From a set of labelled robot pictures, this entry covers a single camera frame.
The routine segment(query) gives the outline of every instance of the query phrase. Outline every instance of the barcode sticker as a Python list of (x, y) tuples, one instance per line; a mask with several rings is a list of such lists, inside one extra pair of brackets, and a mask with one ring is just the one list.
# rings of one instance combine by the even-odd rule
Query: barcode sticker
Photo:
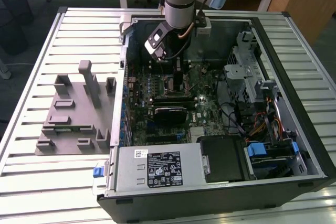
[(135, 150), (134, 158), (147, 157), (148, 150)]

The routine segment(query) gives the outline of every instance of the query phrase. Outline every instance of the aluminum extrusion table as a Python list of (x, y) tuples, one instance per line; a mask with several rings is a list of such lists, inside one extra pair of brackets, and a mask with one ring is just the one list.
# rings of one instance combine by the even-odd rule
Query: aluminum extrusion table
[[(336, 162), (336, 86), (290, 17), (281, 13), (208, 11), (211, 16), (258, 16), (317, 132)], [(151, 9), (68, 8), (58, 13), (1, 141), (1, 223), (114, 223), (92, 192), (92, 169), (109, 155), (35, 156), (58, 73), (71, 81), (81, 59), (98, 80), (118, 77), (120, 22)], [(267, 210), (179, 218), (155, 223), (334, 223), (336, 188), (308, 193)]]

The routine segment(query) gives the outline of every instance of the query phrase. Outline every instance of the metal bracket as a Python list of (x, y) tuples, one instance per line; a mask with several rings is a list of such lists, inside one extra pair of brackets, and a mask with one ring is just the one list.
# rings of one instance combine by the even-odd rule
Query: metal bracket
[(196, 37), (198, 38), (199, 36), (207, 36), (210, 37), (211, 34), (211, 22), (209, 18), (205, 18), (205, 26), (196, 26)]
[(153, 49), (156, 49), (166, 35), (173, 30), (167, 21), (161, 22), (148, 38), (148, 42)]
[(263, 99), (264, 93), (269, 93), (277, 84), (275, 81), (258, 81), (255, 85), (256, 99)]
[(224, 69), (227, 73), (226, 76), (232, 80), (241, 80), (253, 76), (252, 71), (248, 66), (226, 65)]
[(257, 44), (257, 39), (251, 31), (239, 33), (237, 36), (237, 43), (240, 50), (251, 50)]
[(205, 175), (208, 175), (211, 173), (210, 166), (209, 166), (209, 158), (206, 155), (202, 156), (202, 163), (203, 163), (203, 172)]
[(126, 35), (132, 30), (132, 16), (122, 15), (120, 17), (119, 30), (121, 35)]

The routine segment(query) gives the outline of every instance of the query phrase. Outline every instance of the blue latch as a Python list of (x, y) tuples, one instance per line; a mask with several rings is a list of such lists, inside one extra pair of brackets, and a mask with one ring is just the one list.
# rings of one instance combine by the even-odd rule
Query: blue latch
[(104, 167), (95, 167), (93, 169), (93, 177), (94, 178), (102, 178), (104, 177)]
[(247, 147), (248, 156), (266, 155), (266, 149), (263, 143), (252, 143)]
[(297, 142), (292, 142), (292, 147), (293, 147), (294, 153), (298, 154), (299, 153), (298, 143)]

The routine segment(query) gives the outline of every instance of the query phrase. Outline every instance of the motherboard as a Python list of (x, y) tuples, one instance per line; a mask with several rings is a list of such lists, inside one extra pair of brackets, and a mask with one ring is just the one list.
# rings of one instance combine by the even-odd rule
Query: motherboard
[[(155, 145), (196, 142), (199, 136), (224, 135), (216, 97), (219, 72), (207, 63), (191, 63), (183, 75), (178, 91), (173, 88), (171, 74), (153, 74), (145, 68), (131, 66), (129, 71), (132, 145)], [(185, 109), (185, 120), (170, 116), (160, 123), (155, 119), (158, 110)]]

